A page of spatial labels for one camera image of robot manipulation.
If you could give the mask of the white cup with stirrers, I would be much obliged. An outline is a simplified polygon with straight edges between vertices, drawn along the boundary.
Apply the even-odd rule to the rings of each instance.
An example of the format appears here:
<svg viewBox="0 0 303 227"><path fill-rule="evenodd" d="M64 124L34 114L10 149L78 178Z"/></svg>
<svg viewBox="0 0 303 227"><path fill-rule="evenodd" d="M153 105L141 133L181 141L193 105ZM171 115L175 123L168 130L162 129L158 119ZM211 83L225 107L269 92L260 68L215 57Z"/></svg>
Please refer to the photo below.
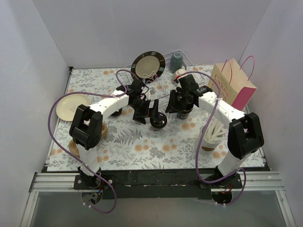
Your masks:
<svg viewBox="0 0 303 227"><path fill-rule="evenodd" d="M214 149L223 141L223 137L227 134L228 130L224 128L224 125L214 118L207 129L205 130L202 142L198 146L200 138L202 136L205 126L202 127L197 139L194 142L195 150L201 155L210 155Z"/></svg>

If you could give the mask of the paper bag pink handles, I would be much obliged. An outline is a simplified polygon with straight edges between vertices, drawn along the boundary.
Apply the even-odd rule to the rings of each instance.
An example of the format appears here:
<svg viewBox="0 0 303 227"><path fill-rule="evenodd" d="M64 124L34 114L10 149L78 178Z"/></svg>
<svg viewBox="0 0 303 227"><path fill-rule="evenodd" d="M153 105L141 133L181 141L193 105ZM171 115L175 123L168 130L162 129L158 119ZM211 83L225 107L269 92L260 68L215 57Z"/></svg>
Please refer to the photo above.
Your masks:
<svg viewBox="0 0 303 227"><path fill-rule="evenodd" d="M235 59L215 63L208 85L232 107L243 110L257 90Z"/></svg>

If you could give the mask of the dark translucent takeout cup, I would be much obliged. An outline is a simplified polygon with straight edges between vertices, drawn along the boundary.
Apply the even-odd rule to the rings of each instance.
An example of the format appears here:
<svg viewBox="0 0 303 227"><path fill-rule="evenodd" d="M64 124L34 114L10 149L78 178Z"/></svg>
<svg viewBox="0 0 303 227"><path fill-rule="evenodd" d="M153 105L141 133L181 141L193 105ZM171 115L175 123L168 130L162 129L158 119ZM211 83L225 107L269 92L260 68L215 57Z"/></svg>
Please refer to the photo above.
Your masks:
<svg viewBox="0 0 303 227"><path fill-rule="evenodd" d="M152 125L152 128L153 128L155 131L158 131L158 130L163 129L163 128L164 128L164 126L163 126L163 125L161 125L161 126L158 126L158 125Z"/></svg>

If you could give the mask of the patterned ceramic bowl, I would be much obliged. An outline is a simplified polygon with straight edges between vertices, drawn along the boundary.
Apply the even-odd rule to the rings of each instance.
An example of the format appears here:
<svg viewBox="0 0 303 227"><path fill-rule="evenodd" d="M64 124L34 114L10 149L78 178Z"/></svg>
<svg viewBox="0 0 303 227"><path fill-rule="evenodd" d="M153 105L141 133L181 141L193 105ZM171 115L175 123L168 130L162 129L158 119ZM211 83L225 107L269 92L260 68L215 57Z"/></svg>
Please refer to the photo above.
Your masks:
<svg viewBox="0 0 303 227"><path fill-rule="evenodd" d="M185 69L178 69L177 71L175 71L173 75L173 82L178 83L178 78L184 73L186 73Z"/></svg>

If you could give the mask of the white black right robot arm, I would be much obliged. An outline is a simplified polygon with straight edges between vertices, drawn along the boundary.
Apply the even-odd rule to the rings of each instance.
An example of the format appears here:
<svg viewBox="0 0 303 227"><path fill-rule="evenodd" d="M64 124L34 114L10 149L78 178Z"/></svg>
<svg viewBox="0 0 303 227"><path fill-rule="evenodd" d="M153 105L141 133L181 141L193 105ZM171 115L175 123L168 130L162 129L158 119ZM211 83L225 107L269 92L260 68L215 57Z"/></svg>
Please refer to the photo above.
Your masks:
<svg viewBox="0 0 303 227"><path fill-rule="evenodd" d="M239 171L242 163L264 145L259 117L254 112L245 113L232 107L209 87L199 86L193 72L189 71L178 78L178 86L171 90L165 112L181 113L193 106L207 111L210 119L216 118L228 129L229 151L210 178L200 178L205 184L216 184L225 188L231 183L231 176Z"/></svg>

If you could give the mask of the black plastic lid stack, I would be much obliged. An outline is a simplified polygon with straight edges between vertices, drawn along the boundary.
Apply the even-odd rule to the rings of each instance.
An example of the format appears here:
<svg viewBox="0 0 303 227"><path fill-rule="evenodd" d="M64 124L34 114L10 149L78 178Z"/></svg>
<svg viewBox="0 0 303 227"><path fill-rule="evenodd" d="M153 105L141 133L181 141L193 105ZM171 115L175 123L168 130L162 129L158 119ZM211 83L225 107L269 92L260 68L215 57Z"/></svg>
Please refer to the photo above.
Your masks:
<svg viewBox="0 0 303 227"><path fill-rule="evenodd" d="M118 109L117 111L115 111L114 113L111 114L112 117L118 117L121 115L122 113L122 108Z"/></svg>

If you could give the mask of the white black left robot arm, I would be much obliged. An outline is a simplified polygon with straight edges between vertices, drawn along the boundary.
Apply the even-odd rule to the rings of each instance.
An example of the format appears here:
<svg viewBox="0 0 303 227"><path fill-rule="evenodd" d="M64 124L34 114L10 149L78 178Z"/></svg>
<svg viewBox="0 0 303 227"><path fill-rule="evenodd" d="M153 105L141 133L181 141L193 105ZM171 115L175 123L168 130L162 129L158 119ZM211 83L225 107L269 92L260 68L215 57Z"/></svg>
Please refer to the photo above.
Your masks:
<svg viewBox="0 0 303 227"><path fill-rule="evenodd" d="M142 81L134 79L126 87L119 86L111 97L77 107L69 134L79 151L80 160L84 162L78 168L81 180L90 189L98 188L101 183L100 176L95 174L100 170L96 146L101 140L104 119L130 106L134 109L133 120L139 123L146 124L145 119L149 118L155 129L162 129L167 124L166 116L158 110L158 100L150 108L151 101L143 92L144 86Z"/></svg>

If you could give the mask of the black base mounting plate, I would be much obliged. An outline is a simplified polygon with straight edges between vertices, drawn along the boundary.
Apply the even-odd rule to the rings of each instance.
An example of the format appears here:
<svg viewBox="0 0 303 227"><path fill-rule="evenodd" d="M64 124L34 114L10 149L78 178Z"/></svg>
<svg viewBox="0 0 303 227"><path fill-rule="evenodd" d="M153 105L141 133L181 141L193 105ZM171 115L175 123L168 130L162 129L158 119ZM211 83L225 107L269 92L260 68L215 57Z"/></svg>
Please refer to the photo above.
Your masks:
<svg viewBox="0 0 303 227"><path fill-rule="evenodd" d="M114 188L118 199L130 198L198 198L212 199L211 190L223 191L227 188L241 189L241 177L236 174L227 180L215 184L203 184L194 169L170 170L106 170L101 177Z"/></svg>

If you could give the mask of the dark rimmed plate in rack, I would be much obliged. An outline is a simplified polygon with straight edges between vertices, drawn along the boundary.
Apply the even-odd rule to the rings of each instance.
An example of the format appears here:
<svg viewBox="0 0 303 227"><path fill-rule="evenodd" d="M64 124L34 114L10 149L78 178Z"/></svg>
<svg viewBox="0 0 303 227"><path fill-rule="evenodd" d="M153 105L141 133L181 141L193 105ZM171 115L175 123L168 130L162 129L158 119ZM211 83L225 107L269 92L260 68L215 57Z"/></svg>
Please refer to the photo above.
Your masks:
<svg viewBox="0 0 303 227"><path fill-rule="evenodd" d="M151 83L164 72L165 58L155 51L145 52L138 56L131 65L131 73L143 83Z"/></svg>

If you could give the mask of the aluminium frame rail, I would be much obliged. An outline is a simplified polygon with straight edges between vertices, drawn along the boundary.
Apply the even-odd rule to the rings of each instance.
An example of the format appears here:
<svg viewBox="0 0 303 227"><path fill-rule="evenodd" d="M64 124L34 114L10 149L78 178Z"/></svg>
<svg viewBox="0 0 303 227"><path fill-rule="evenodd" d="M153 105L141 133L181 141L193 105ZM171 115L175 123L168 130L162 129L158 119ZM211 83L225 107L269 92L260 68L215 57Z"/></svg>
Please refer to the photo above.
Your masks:
<svg viewBox="0 0 303 227"><path fill-rule="evenodd" d="M204 187L194 170L105 171L95 208L75 172L34 175L23 227L296 227L278 172L248 170L227 191Z"/></svg>

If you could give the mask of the floral tablecloth mat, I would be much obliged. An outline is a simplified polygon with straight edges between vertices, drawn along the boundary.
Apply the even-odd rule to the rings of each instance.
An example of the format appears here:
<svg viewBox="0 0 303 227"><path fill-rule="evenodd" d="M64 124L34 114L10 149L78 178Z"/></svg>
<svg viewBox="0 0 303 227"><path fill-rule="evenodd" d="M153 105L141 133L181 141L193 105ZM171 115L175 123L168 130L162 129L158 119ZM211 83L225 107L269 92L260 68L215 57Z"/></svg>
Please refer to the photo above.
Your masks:
<svg viewBox="0 0 303 227"><path fill-rule="evenodd" d="M111 94L120 84L115 73L119 68L73 69L67 93L75 91ZM176 114L166 114L165 128L155 131L146 119L146 124L133 120L134 110L124 107L119 117L108 117L104 122L108 135L97 146L98 163L102 170L176 169L195 168L194 142L209 114L200 108L184 120ZM60 120L55 138L66 149L71 141L71 122ZM200 168L214 168L227 154L227 141L223 140L210 155L199 155ZM242 167L265 167L262 151L246 159ZM53 143L48 172L76 171L79 162Z"/></svg>

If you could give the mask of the grey green mug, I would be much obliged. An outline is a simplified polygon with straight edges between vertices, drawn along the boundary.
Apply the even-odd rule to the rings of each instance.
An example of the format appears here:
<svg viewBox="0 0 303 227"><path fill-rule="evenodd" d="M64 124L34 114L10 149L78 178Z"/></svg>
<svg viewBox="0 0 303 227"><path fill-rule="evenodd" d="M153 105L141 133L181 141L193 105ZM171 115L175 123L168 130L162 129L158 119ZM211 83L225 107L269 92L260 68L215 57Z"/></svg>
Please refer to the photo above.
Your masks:
<svg viewBox="0 0 303 227"><path fill-rule="evenodd" d="M176 72L179 69L187 70L186 64L183 62L183 55L181 52L174 52L170 58L169 70Z"/></svg>

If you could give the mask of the cream plate on table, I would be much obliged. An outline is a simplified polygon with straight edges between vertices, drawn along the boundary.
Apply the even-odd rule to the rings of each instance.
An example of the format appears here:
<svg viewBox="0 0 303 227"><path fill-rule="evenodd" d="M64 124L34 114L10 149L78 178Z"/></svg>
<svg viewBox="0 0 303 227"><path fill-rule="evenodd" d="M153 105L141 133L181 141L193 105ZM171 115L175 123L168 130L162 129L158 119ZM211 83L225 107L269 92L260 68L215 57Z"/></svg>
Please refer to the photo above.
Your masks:
<svg viewBox="0 0 303 227"><path fill-rule="evenodd" d="M79 105L89 105L89 100L85 95L73 94L66 96L57 104L57 116L63 121L71 122Z"/></svg>

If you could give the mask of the black cup lid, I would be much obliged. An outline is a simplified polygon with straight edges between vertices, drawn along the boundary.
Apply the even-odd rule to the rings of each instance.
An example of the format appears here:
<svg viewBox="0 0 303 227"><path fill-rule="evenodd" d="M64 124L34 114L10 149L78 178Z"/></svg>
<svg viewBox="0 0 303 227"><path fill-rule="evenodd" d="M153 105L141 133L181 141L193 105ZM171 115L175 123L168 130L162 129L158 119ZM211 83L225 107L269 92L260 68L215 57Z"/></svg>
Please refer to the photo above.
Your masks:
<svg viewBox="0 0 303 227"><path fill-rule="evenodd" d="M159 117L158 118L150 118L150 123L152 125L158 125L158 126L166 126L167 124L167 117L165 114L159 112Z"/></svg>

